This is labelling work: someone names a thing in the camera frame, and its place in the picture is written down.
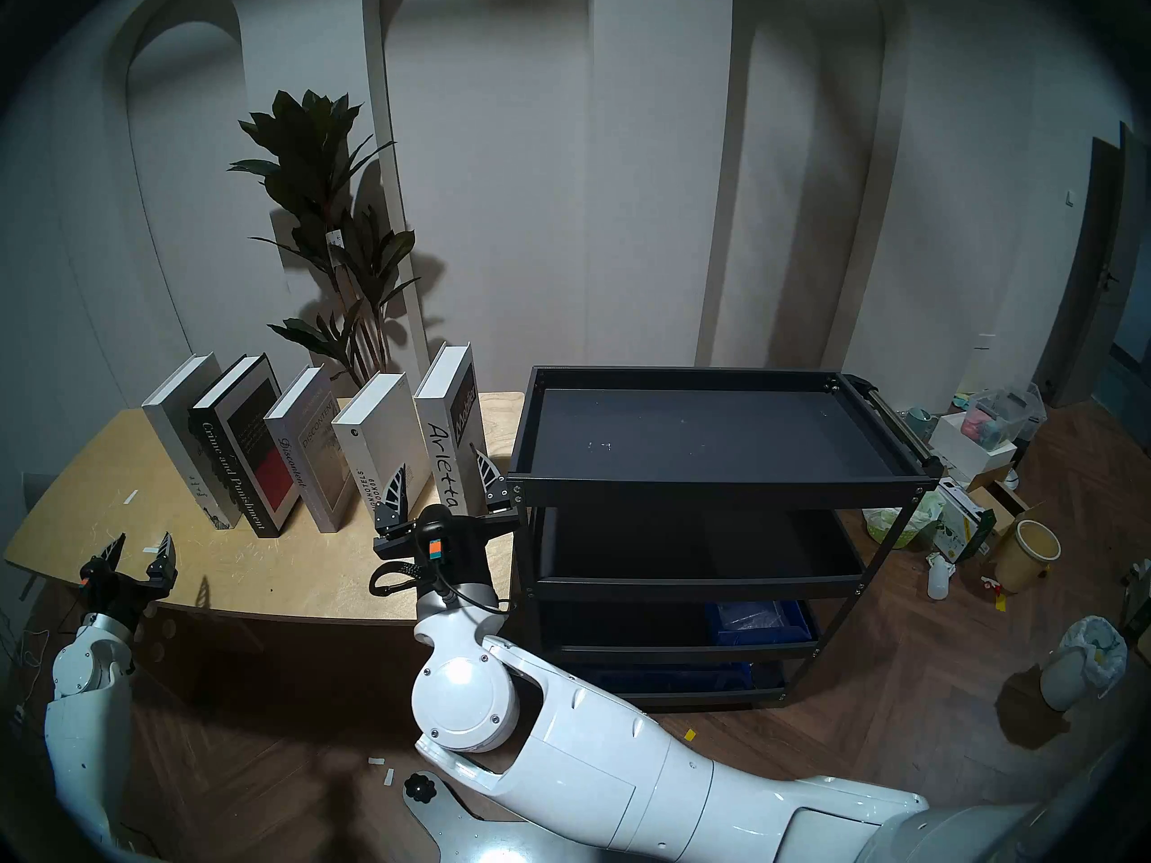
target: wooden table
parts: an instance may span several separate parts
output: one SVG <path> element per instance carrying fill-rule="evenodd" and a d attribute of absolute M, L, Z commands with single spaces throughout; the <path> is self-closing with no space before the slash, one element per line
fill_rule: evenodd
<path fill-rule="evenodd" d="M 523 392 L 481 392 L 488 453 L 506 469 Z M 411 495 L 412 513 L 439 501 L 435 483 Z M 144 412 L 121 411 L 89 442 L 37 502 L 5 558 L 43 575 L 79 582 L 79 567 L 121 532 L 120 570 L 144 570 L 165 532 L 171 533 L 180 575 L 166 605 L 272 619 L 412 624 L 416 594 L 373 597 L 368 578 L 380 564 L 375 529 L 359 495 L 334 534 L 315 528 L 299 503 L 277 539 L 257 537 L 245 520 L 220 530 L 196 505 Z M 496 593 L 508 596 L 511 535 L 488 544 Z"/>

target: white book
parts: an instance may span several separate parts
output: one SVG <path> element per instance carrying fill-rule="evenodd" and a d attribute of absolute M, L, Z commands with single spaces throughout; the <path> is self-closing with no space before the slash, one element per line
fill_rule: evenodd
<path fill-rule="evenodd" d="M 486 513 L 477 452 L 487 455 L 488 446 L 471 343 L 440 350 L 416 390 L 416 412 L 440 501 L 452 513 L 472 517 Z"/>
<path fill-rule="evenodd" d="M 331 427 L 338 413 L 331 381 L 322 368 L 310 367 L 264 418 L 320 532 L 340 530 L 348 503 L 356 494 Z"/>
<path fill-rule="evenodd" d="M 239 507 L 213 471 L 214 456 L 188 426 L 188 410 L 219 379 L 220 365 L 213 352 L 192 356 L 144 399 L 143 407 L 205 515 L 216 528 L 233 528 L 239 521 Z"/>
<path fill-rule="evenodd" d="M 373 518 L 388 483 L 401 467 L 407 501 L 414 503 L 432 473 L 405 374 L 373 376 L 331 426 L 364 506 Z"/>

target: white bottle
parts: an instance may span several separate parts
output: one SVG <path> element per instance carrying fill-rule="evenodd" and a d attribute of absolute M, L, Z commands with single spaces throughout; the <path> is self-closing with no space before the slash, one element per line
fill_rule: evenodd
<path fill-rule="evenodd" d="M 928 572 L 928 596 L 932 599 L 945 599 L 947 596 L 947 583 L 955 574 L 955 564 L 948 563 L 943 553 L 931 553 L 928 557 L 931 571 Z"/>

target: book spine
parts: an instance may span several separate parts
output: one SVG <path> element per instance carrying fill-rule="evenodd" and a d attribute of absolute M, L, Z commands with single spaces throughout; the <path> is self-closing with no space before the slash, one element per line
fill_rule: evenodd
<path fill-rule="evenodd" d="M 284 459 L 288 472 L 299 488 L 299 496 L 304 498 L 304 505 L 315 520 L 315 527 L 320 532 L 337 532 L 335 513 L 328 507 L 328 502 L 323 499 L 323 491 L 317 481 L 312 468 L 307 464 L 307 457 L 299 450 L 292 434 L 288 432 L 287 422 L 268 421 L 268 429 L 276 441 L 280 456 Z"/>
<path fill-rule="evenodd" d="M 344 459 L 348 460 L 352 479 L 356 480 L 356 488 L 359 489 L 360 497 L 364 498 L 364 506 L 374 519 L 375 509 L 383 501 L 388 480 L 381 479 L 375 461 L 372 460 L 372 452 L 368 451 L 367 443 L 364 441 L 363 428 L 352 429 L 351 433 L 356 435 L 349 433 L 342 436 L 340 445 L 344 451 Z"/>
<path fill-rule="evenodd" d="M 440 503 L 458 515 L 467 515 L 464 483 L 459 468 L 456 442 L 451 435 L 445 403 L 441 399 L 420 399 L 418 403 L 424 441 L 427 445 L 432 475 L 440 492 Z"/>
<path fill-rule="evenodd" d="M 144 413 L 147 414 L 148 422 L 152 423 L 160 444 L 168 453 L 168 459 L 180 471 L 181 479 L 184 480 L 188 490 L 196 498 L 200 510 L 204 511 L 204 515 L 216 528 L 233 528 L 236 524 L 236 517 L 239 514 L 228 506 L 230 501 L 223 503 L 216 499 L 212 488 L 214 483 L 209 481 L 208 476 L 201 474 L 193 452 L 185 448 L 184 441 L 180 437 L 180 428 L 173 423 L 168 412 L 162 406 L 150 405 L 144 407 Z"/>
<path fill-rule="evenodd" d="M 280 537 L 280 529 L 260 501 L 259 492 L 247 479 L 239 455 L 233 449 L 219 417 L 212 410 L 192 408 L 192 432 L 203 438 L 207 450 L 215 459 L 213 468 L 223 482 L 228 494 L 247 517 L 252 532 L 257 537 Z"/>

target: door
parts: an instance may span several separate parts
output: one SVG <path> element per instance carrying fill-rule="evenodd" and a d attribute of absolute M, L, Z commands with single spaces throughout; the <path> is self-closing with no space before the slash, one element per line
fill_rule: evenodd
<path fill-rule="evenodd" d="M 1118 167 L 1114 154 L 1110 155 L 1110 167 L 1108 160 L 1102 159 L 1098 181 L 1097 152 L 1092 151 L 1091 182 L 1072 276 L 1036 374 L 1039 389 L 1054 407 L 1091 396 L 1122 320 L 1135 274 L 1146 197 L 1148 150 L 1126 123 L 1120 127 L 1119 140 Z M 1092 193 L 1097 198 L 1095 205 Z M 1102 228 L 1107 229 L 1106 236 L 1098 235 Z"/>

